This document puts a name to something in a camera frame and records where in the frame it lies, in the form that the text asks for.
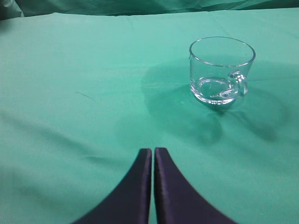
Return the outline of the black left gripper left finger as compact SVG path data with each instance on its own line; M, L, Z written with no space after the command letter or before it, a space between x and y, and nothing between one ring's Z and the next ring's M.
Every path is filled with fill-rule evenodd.
M152 151L142 148L113 191L75 224L147 224L151 201Z

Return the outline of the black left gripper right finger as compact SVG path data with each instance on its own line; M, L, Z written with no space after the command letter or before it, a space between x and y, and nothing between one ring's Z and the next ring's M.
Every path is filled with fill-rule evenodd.
M158 224L234 224L186 180L167 148L154 154L154 198Z

